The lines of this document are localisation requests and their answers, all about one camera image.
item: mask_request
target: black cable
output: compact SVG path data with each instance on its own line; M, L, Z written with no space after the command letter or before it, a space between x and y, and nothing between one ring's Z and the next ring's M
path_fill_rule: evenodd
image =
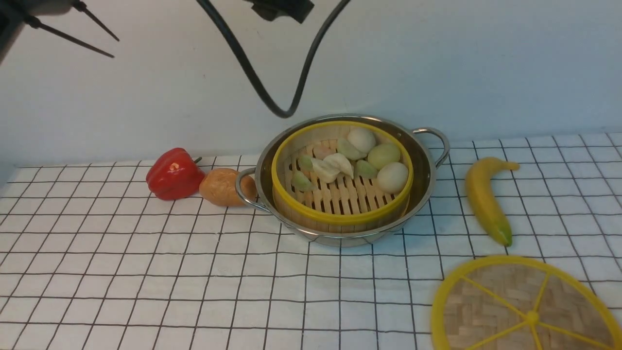
M242 49L242 46L236 39L235 35L233 35L225 20L220 16L220 13L218 13L214 5L211 4L211 1L197 0L197 2L201 5L203 10L207 12L208 16L217 26L218 30L221 32L221 34L223 34L223 37L225 37L227 44L229 44L229 47L231 47L231 50L238 59L240 66L242 66L244 73L248 77L248 80L251 82L251 84L255 88L255 91L257 91L257 94L266 104L268 109L270 109L275 115L280 118L289 118L290 116L294 115L296 109L298 109L298 105L300 104L300 98L302 97L302 92L305 89L305 83L307 82L307 76L309 75L309 70L311 69L311 63L313 63L313 57L315 56L315 52L317 51L318 47L320 47L320 43L322 42L324 35L328 31L328 28L330 28L337 16L339 16L339 13L341 13L341 11L346 7L350 0L341 0L337 7L335 7L335 9L326 18L326 21L324 21L324 24L322 24L322 27L317 32L317 35L313 40L313 44L311 44L309 52L307 53L305 63L302 66L302 72L300 73L300 79L298 80L298 87L296 88L294 99L292 100L292 104L287 111L282 110L276 104L276 102L274 102L268 91L266 91L266 88L261 83L261 80L257 76L257 73L255 73L253 66L248 60L244 49Z

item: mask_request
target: pot handle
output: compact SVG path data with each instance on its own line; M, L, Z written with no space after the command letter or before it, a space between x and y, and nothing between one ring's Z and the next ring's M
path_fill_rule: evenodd
M435 128L419 128L419 129L413 130L412 133L413 134L424 134L424 133L432 134L440 138L440 141L443 143L443 153L440 155L439 159L436 161L436 168L443 165L443 163L447 159L447 156L449 156L449 149L450 149L449 139L447 139L447 136L445 136L445 134L441 133L438 129L435 129Z
M245 176L248 176L252 173L255 172L255 168L250 168L250 169L246 169L246 170L242 170L239 172L238 176L235 179L235 191L238 194L238 197L240 197L240 199L246 203L247 206L253 207L257 210L261 210L264 212L270 212L270 210L268 210L268 208L266 208L266 206L264 206L263 204L257 203L255 201L252 201L251 199L249 199L248 197L246 197L246 194L244 194L244 192L242 192L242 179Z

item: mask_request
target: metal pot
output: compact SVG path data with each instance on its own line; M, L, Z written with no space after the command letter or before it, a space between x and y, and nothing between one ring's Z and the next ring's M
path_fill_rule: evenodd
M380 128L397 138L408 150L411 156L412 164L415 169L415 179L411 189L411 198L406 209L406 213L400 219L380 227L378 229L355 232L350 234L332 234L328 232L319 232L302 227L295 224L281 215L274 206L272 199L272 176L271 166L274 154L279 145L293 132L305 128L306 126L325 121L348 120L358 123L366 123ZM443 153L439 159L434 161L429 150L414 136L416 134L429 133L440 138L443 143ZM285 226L290 228L294 233L299 234L311 241L329 245L332 247L355 247L359 245L369 244L382 237L400 231L406 221L415 215L427 203L432 195L432 190L436 183L436 169L441 166L449 155L449 141L443 133L434 128L419 128L407 131L403 127L387 120L376 118L375 116L366 115L328 115L320 118L307 120L303 123L295 125L279 136L275 137L272 142L264 149L259 157L256 168L250 168L241 171L236 179L236 192L238 196L249 206L270 213L277 217ZM254 199L247 198L242 192L240 181L243 177L255 173L255 183L257 192L261 202L255 202Z

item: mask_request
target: yellow banana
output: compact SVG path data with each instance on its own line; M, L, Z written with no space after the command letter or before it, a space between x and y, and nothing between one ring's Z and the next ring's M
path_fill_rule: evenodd
M494 198L490 179L503 170L518 170L520 164L495 157L482 158L466 173L466 197L477 221L497 243L512 245L512 228L499 203Z

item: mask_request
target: yellow rim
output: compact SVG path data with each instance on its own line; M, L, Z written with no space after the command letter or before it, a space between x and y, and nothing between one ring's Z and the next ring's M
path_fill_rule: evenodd
M350 215L328 214L328 213L320 212L319 210L315 210L313 208L309 208L305 206L304 204L295 200L292 196L290 196L289 193L287 193L287 191L281 184L281 182L279 181L279 177L277 175L277 164L275 161L273 161L272 169L271 169L272 178L277 179L277 181L272 182L273 188L283 198L283 200L285 200L285 203L291 206L295 211L316 221L320 221L320 222L324 222L326 224L332 224L332 225L358 225L358 224L367 224L368 222L376 221L384 217L386 214L390 213L393 209L395 209L397 206L399 206L401 203L404 202L404 200L406 200L409 197L409 192L412 187L414 175L413 175L413 170L412 170L411 158L408 156L404 156L405 154L408 154L408 151L406 151L406 148L404 147L404 145L402 145L402 143L400 143L395 137L391 136L389 133L385 132L384 130L375 128L371 125L367 125L364 123L357 123L355 121L327 121L325 123L314 124L306 128L302 128L296 131L295 133L292 133L287 139L285 139L285 141L283 141L283 143L277 149L274 155L274 159L275 160L279 159L279 155L281 154L281 151L283 150L283 148L285 148L285 146L287 146L287 144L291 140L296 138L298 135L302 133L306 133L307 131L310 131L316 128L321 128L321 127L330 126L330 125L359 126L362 128L369 129L373 132L379 133L383 135L384 137L390 139L391 142L393 142L399 148L400 152L402 153L402 157L405 160L406 167L408 168L408 180L406 181L406 186L404 186L404 189L402 190L402 192L400 192L393 201L388 203L386 206L376 209L376 210L372 210L371 212L367 212L363 214L350 214Z
M544 294L545 287L551 275L558 277L562 281L568 283L570 286L575 288L579 293L581 293L581 295L583 295L594 306L594 308L596 308L600 316L603 318L603 321L607 325L607 328L609 329L609 332L612 335L613 347L609 347L605 344L586 338L585 336L582 336L581 334L573 333L566 329L555 327L550 324L538 322L537 323L538 326L546 327L553 331L566 334L567 336L584 341L587 344L591 344L592 346L595 346L598 348L611 349L611 350L622 349L622 333L620 332L617 321L615 320L615 318L613 317L609 309L605 306L605 304L600 299L598 299L598 297L594 295L586 286L584 286L583 284L581 284L581 282L574 279L574 277L570 276L569 274L551 265L547 265L545 263L542 263L542 262L539 262L537 260L533 260L530 258L505 256L505 255L497 255L497 256L492 256L492 257L480 258L477 260L473 260L471 262L464 263L463 265L460 265L458 268L456 268L451 274L449 274L449 276L445 278L443 283L441 283L439 290L437 291L436 296L434 298L434 302L432 303L432 315L431 315L431 320L430 320L430 327L432 329L432 342L434 344L434 349L436 350L449 350L450 349L449 341L447 340L447 335L445 334L445 325L443 323L444 322L443 312L445 309L445 302L447 301L447 297L449 296L449 293L451 292L455 284L461 280L467 281L468 283L475 285L477 288L483 290L485 293L489 294L494 299L498 300L503 305L507 306L509 309L518 313L524 319L522 323L519 323L511 328L505 329L504 331L501 331L493 335L492 337L483 339L482 341L470 346L467 349L477 349L480 346L490 341L498 339L502 336L505 336L523 327L531 328L531 333L534 337L536 348L539 350L542 349L542 345L540 343L539 337L537 336L535 326L533 324L530 324L530 322L528 321L528 317L529 317L528 315L525 315L524 313L521 313L520 311L516 310L506 300L495 295L492 291L479 285L477 282L474 282L465 277L470 272L472 272L473 270L477 270L478 268L487 267L490 265L499 265L499 264L525 265L525 266L537 268L547 273L546 277L544 278L544 281L542 282L542 286L541 286L540 292L538 293L536 302L534 303L533 311L538 310L538 306L540 305L540 301Z

